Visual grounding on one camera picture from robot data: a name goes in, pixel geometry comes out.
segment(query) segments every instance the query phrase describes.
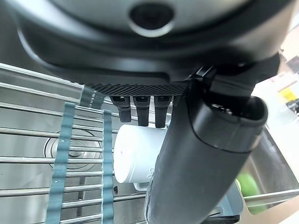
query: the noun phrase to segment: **metal bar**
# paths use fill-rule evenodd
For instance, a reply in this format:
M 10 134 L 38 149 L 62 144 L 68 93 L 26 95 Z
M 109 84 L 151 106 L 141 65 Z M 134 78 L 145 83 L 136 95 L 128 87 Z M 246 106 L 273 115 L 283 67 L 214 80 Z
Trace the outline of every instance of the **metal bar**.
M 131 194 L 131 195 L 115 196 L 114 202 L 122 202 L 122 201 L 145 198 L 145 195 L 146 195 L 145 193 L 138 193 L 138 194 Z M 102 198 L 63 202 L 61 208 L 69 209 L 69 208 L 76 208 L 76 207 L 81 207 L 81 206 L 96 205 L 96 204 L 100 204 L 100 203 L 102 203 Z
M 13 135 L 23 135 L 31 137 L 44 137 L 44 138 L 55 138 L 58 139 L 59 133 L 55 132 L 41 132 L 32 130 L 23 130 L 16 128 L 0 127 L 1 134 L 13 134 Z M 103 141 L 101 137 L 95 136 L 85 136 L 85 135 L 71 135 L 72 140 L 83 140 L 83 141 Z
M 60 220 L 60 224 L 82 224 L 82 223 L 89 223 L 93 221 L 98 221 L 102 219 L 102 214 L 94 214 L 89 216 L 80 216 L 76 218 L 69 218 L 65 220 Z
M 66 177 L 102 176 L 102 174 L 102 171 L 69 171 L 66 172 Z
M 65 97 L 65 96 L 61 96 L 59 94 L 43 92 L 43 91 L 39 91 L 39 90 L 27 88 L 27 87 L 11 85 L 11 84 L 7 84 L 7 83 L 0 83 L 0 87 L 4 88 L 4 89 L 8 89 L 8 90 L 15 90 L 15 91 L 19 91 L 19 92 L 30 93 L 30 94 L 37 95 L 37 96 L 59 99 L 59 100 L 67 101 L 70 103 L 75 103 L 75 104 L 79 103 L 78 99 L 75 99 L 72 97 Z
M 52 164 L 55 158 L 0 156 L 0 163 Z M 69 159 L 69 164 L 101 164 L 102 159 Z
M 22 86 L 17 86 L 17 85 L 11 85 L 11 84 L 7 84 L 7 83 L 0 83 L 0 87 L 4 88 L 4 89 L 19 91 L 19 92 L 30 93 L 30 94 L 34 94 L 34 95 L 38 95 L 38 96 L 59 99 L 59 100 L 63 100 L 63 101 L 67 101 L 67 102 L 71 102 L 71 103 L 75 103 L 75 104 L 78 104 L 79 101 L 80 101 L 79 99 L 75 99 L 75 98 L 72 98 L 72 97 L 65 97 L 65 96 L 61 96 L 59 94 L 55 94 L 55 93 L 44 92 L 44 91 L 40 91 L 40 90 L 35 90 L 35 89 L 22 87 Z M 104 103 L 109 104 L 109 105 L 113 105 L 113 103 L 111 101 L 108 101 L 107 99 L 104 99 Z M 133 110 L 136 110 L 135 105 L 131 105 L 131 108 Z
M 252 207 L 259 207 L 268 204 L 285 202 L 298 195 L 299 195 L 299 189 L 295 189 L 295 190 L 285 190 L 285 191 L 256 195 L 256 196 L 247 196 L 244 197 L 244 200 L 247 206 L 249 208 L 252 208 Z
M 0 102 L 0 108 L 12 109 L 12 110 L 17 110 L 17 111 L 33 112 L 33 113 L 38 113 L 38 114 L 53 115 L 53 116 L 58 116 L 58 117 L 62 117 L 62 115 L 63 115 L 63 113 L 59 112 L 59 111 L 46 110 L 46 109 L 42 109 L 42 108 L 23 106 L 23 105 L 18 105 L 18 104 L 9 104 L 9 103 L 4 103 L 4 102 Z M 103 123 L 103 119 L 90 118 L 90 117 L 84 117 L 84 116 L 79 116 L 79 115 L 75 115 L 74 119 Z
M 49 75 L 45 75 L 43 73 L 30 71 L 30 70 L 26 70 L 26 69 L 21 69 L 21 68 L 14 67 L 14 66 L 11 66 L 11 65 L 8 65 L 8 64 L 0 63 L 0 70 L 13 72 L 13 73 L 16 73 L 17 75 L 43 79 L 45 81 L 50 81 L 50 82 L 54 82 L 54 83 L 58 83 L 58 84 L 63 84 L 63 85 L 67 85 L 67 86 L 70 86 L 70 87 L 77 88 L 77 89 L 82 89 L 82 87 L 83 87 L 83 85 L 80 85 L 78 83 L 72 83 L 70 81 L 67 81 L 67 80 L 64 80 L 64 79 L 61 79 L 61 78 L 57 78 L 55 76 L 49 76 Z
M 93 126 L 85 126 L 85 125 L 76 125 L 72 126 L 74 129 L 86 130 L 86 131 L 95 131 L 95 132 L 103 132 L 104 129 L 102 127 L 93 127 Z M 117 134 L 117 129 L 112 129 L 113 134 Z
M 72 151 L 72 152 L 101 153 L 101 152 L 103 152 L 103 148 L 100 148 L 100 147 L 85 147 L 85 146 L 70 146 L 70 151 Z
M 69 186 L 64 187 L 64 193 L 99 189 L 102 189 L 102 184 Z M 49 193 L 49 190 L 50 188 L 0 189 L 0 197 L 46 195 Z

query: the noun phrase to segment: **black plastic housing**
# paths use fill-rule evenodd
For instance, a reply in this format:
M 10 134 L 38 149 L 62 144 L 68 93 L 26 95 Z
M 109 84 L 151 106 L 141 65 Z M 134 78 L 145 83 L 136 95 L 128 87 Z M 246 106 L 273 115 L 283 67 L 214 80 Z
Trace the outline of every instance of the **black plastic housing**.
M 255 0 L 216 24 L 157 38 L 91 26 L 49 0 L 40 0 L 38 7 L 7 3 L 25 50 L 54 74 L 109 96 L 120 96 L 124 86 L 151 86 L 154 92 L 123 96 L 169 96 L 181 95 L 184 81 L 203 65 L 252 63 L 274 55 L 295 0 Z
M 174 108 L 157 158 L 147 195 L 149 224 L 201 223 L 258 144 L 267 120 L 259 98 L 224 96 L 217 108 L 217 98 L 195 87 Z

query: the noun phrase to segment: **green object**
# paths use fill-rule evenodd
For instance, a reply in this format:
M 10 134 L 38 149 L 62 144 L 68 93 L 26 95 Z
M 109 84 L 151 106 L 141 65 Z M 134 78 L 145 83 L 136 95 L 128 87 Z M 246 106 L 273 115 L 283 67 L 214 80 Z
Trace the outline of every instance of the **green object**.
M 239 174 L 237 180 L 241 186 L 241 192 L 244 197 L 261 194 L 256 181 L 250 174 Z
M 261 192 L 257 186 L 255 179 L 248 173 L 242 173 L 237 176 L 237 182 L 240 184 L 240 190 L 243 197 L 260 195 Z M 249 208 L 251 214 L 256 215 L 262 211 L 267 210 L 265 205 Z

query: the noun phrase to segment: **black handle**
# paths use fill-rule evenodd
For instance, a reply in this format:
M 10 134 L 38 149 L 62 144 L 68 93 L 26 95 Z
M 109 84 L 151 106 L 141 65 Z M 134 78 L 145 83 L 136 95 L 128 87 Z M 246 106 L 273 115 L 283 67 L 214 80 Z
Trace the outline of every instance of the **black handle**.
M 200 94 L 194 96 L 196 101 L 189 103 L 187 95 L 174 108 L 147 194 L 149 224 L 203 222 L 234 181 L 266 122 L 267 108 L 258 98 L 239 102 L 241 110 L 235 106 L 222 111 Z

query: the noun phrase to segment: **metal rack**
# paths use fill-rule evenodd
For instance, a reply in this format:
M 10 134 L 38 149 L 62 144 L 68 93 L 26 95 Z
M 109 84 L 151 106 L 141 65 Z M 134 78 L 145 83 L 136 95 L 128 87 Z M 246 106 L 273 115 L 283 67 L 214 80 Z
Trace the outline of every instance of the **metal rack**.
M 15 68 L 12 66 L 6 66 L 9 68 L 10 71 L 13 71 L 15 73 L 20 74 L 21 76 L 28 76 L 33 77 L 37 79 L 46 80 L 48 82 L 54 82 L 61 85 L 70 86 L 74 89 L 81 90 L 83 88 L 82 85 L 70 83 L 62 79 L 58 79 L 55 77 L 50 77 L 44 74 L 31 72 L 27 70 L 22 70 L 19 68 Z M 72 103 L 79 103 L 79 99 L 72 98 L 72 97 L 66 97 L 55 93 L 45 92 L 45 91 L 39 91 L 27 87 L 17 86 L 13 84 L 7 84 L 7 83 L 0 83 L 0 88 L 8 89 L 11 91 L 18 91 L 26 94 L 33 94 L 40 97 L 47 97 L 52 98 L 56 100 L 62 100 L 66 102 L 72 102 Z M 105 104 L 112 105 L 112 102 L 110 99 L 104 100 Z M 43 115 L 50 115 L 50 116 L 56 116 L 56 117 L 62 117 L 63 113 L 60 111 L 53 111 L 53 110 L 47 110 L 43 108 L 37 108 L 37 107 L 31 107 L 26 105 L 17 105 L 13 103 L 5 103 L 0 102 L 0 108 L 2 109 L 8 109 L 8 110 L 17 110 L 21 112 L 30 112 L 30 113 L 37 113 L 37 114 L 43 114 Z M 87 125 L 80 125 L 80 124 L 74 124 L 72 126 L 73 129 L 77 130 L 83 130 L 83 131 L 93 131 L 93 132 L 103 132 L 103 128 L 99 127 L 98 124 L 103 123 L 103 119 L 97 118 L 93 115 L 103 115 L 103 110 L 97 110 L 93 108 L 87 108 L 77 105 L 76 111 L 81 112 L 88 112 L 90 116 L 82 116 L 82 115 L 75 115 L 75 120 L 80 121 L 88 121 L 95 123 L 94 126 L 87 126 Z M 112 117 L 118 118 L 118 113 L 112 113 Z M 137 117 L 132 117 L 132 120 L 137 121 Z M 112 133 L 116 134 L 118 132 L 118 129 L 113 129 Z M 9 134 L 9 135 L 20 135 L 20 136 L 28 136 L 28 137 L 41 137 L 41 138 L 51 138 L 51 139 L 57 139 L 59 137 L 59 133 L 56 132 L 45 132 L 45 131 L 38 131 L 38 130 L 25 130 L 25 129 L 18 129 L 18 128 L 10 128 L 10 127 L 0 127 L 0 134 Z M 101 143 L 103 141 L 103 138 L 101 136 L 86 136 L 86 135 L 77 135 L 72 134 L 71 136 L 72 140 L 80 140 L 80 141 L 92 141 L 92 142 L 99 142 Z M 85 146 L 70 146 L 71 152 L 81 152 L 81 153 L 101 153 L 102 148 L 101 144 L 100 147 L 85 147 Z M 0 156 L 0 163 L 15 163 L 15 164 L 52 164 L 54 163 L 55 158 L 43 158 L 43 157 L 18 157 L 18 156 Z M 68 160 L 68 164 L 101 164 L 102 159 L 101 158 L 70 158 Z M 102 176 L 102 171 L 67 171 L 66 177 L 67 178 L 73 178 L 73 177 L 97 177 Z M 76 185 L 76 186 L 65 186 L 64 193 L 68 192 L 82 192 L 82 191 L 91 191 L 91 190 L 99 190 L 102 188 L 102 184 L 84 184 L 84 185 Z M 46 188 L 23 188 L 23 189 L 0 189 L 0 198 L 3 197 L 17 197 L 17 196 L 36 196 L 36 195 L 46 195 L 49 193 L 48 187 Z M 145 197 L 145 193 L 135 193 L 130 195 L 120 195 L 114 197 L 114 202 L 122 202 L 122 201 L 128 201 L 128 200 L 135 200 L 135 199 L 141 199 Z M 94 199 L 80 199 L 76 201 L 67 201 L 63 202 L 62 209 L 69 209 L 69 208 L 78 208 L 83 206 L 91 206 L 96 204 L 101 204 L 102 199 L 94 198 Z M 79 223 L 88 223 L 92 221 L 101 220 L 102 214 L 97 213 L 93 215 L 88 216 L 81 216 L 81 217 L 74 217 L 74 218 L 68 218 L 61 220 L 61 224 L 79 224 Z
M 32 72 L 20 68 L 16 68 L 13 66 L 0 64 L 0 71 L 5 70 L 15 75 L 28 77 L 31 79 L 42 80 L 45 82 L 55 83 L 58 85 L 62 85 L 65 87 L 73 88 L 74 90 L 81 91 L 83 86 L 71 83 L 66 80 L 62 80 L 56 77 L 47 76 L 45 74 Z M 17 91 L 20 93 L 32 94 L 43 98 L 51 98 L 55 100 L 61 100 L 66 102 L 73 102 L 78 103 L 79 99 L 69 96 L 63 96 L 56 93 L 51 93 L 47 91 L 36 90 L 33 88 L 27 88 L 23 86 L 18 86 L 14 84 L 8 83 L 0 83 L 0 88 L 7 89 L 10 91 Z M 105 98 L 104 100 L 105 105 L 112 106 L 112 102 L 110 99 Z M 44 108 L 38 108 L 34 106 L 28 105 L 20 105 L 15 104 L 14 102 L 0 102 L 0 110 L 13 110 L 13 111 L 20 111 L 20 112 L 29 112 L 32 114 L 39 114 L 39 115 L 47 115 L 47 116 L 54 116 L 54 117 L 62 117 L 63 112 L 57 110 L 49 110 Z M 86 124 L 73 124 L 72 128 L 74 130 L 80 131 L 87 131 L 87 132 L 96 132 L 97 135 L 81 135 L 81 134 L 73 134 L 73 140 L 79 141 L 90 141 L 90 142 L 98 142 L 99 146 L 70 146 L 70 151 L 73 153 L 95 153 L 100 154 L 102 152 L 101 142 L 103 128 L 100 125 L 103 123 L 102 118 L 98 118 L 98 116 L 103 115 L 103 110 L 87 108 L 77 105 L 75 107 L 77 112 L 81 114 L 76 114 L 74 119 L 77 121 L 83 121 L 88 123 Z M 136 107 L 131 105 L 131 109 L 136 111 Z M 118 118 L 119 114 L 116 112 L 112 113 L 112 117 Z M 133 121 L 137 121 L 138 118 L 136 116 L 132 116 Z M 150 119 L 149 122 L 154 124 L 155 121 Z M 112 130 L 113 134 L 117 134 L 118 129 L 115 128 Z M 8 134 L 8 135 L 18 135 L 18 136 L 27 136 L 27 137 L 37 137 L 37 138 L 51 138 L 57 139 L 59 137 L 59 133 L 57 132 L 48 132 L 48 131 L 39 131 L 39 130 L 27 130 L 27 129 L 20 129 L 20 128 L 12 128 L 12 127 L 3 127 L 0 124 L 0 134 Z M 22 157 L 22 156 L 2 156 L 0 155 L 0 164 L 1 163 L 9 163 L 9 164 L 53 164 L 55 158 L 46 158 L 46 157 Z M 94 164 L 101 164 L 102 159 L 99 158 L 70 158 L 68 160 L 69 164 L 84 164 L 84 165 L 94 165 Z M 101 170 L 80 170 L 80 171 L 72 171 L 68 170 L 66 173 L 67 178 L 84 178 L 84 177 L 99 177 L 102 176 Z M 92 190 L 100 190 L 102 187 L 101 183 L 97 184 L 80 184 L 74 186 L 65 186 L 64 192 L 71 193 L 71 192 L 87 192 Z M 0 198 L 7 198 L 7 197 L 20 197 L 20 196 L 38 196 L 38 195 L 46 195 L 49 193 L 49 187 L 42 187 L 42 188 L 17 188 L 17 189 L 0 189 Z M 291 191 L 282 191 L 278 193 L 270 193 L 258 196 L 250 196 L 245 197 L 244 200 L 247 202 L 248 206 L 255 207 L 257 204 L 261 205 L 264 204 L 264 200 L 267 199 L 267 203 L 278 203 L 281 201 L 287 201 L 288 199 L 299 195 L 298 190 L 291 190 Z M 114 202 L 124 202 L 129 200 L 136 200 L 142 199 L 145 197 L 145 193 L 133 193 L 129 195 L 117 195 L 114 197 Z M 102 199 L 100 197 L 93 198 L 93 199 L 80 199 L 76 201 L 65 201 L 62 204 L 62 209 L 69 209 L 69 208 L 82 208 L 85 206 L 92 206 L 101 204 Z M 89 223 L 93 221 L 101 220 L 102 214 L 96 213 L 88 216 L 80 216 L 80 217 L 73 217 L 61 220 L 61 224 L 81 224 L 81 223 Z M 144 224 L 145 222 L 138 220 L 135 224 Z

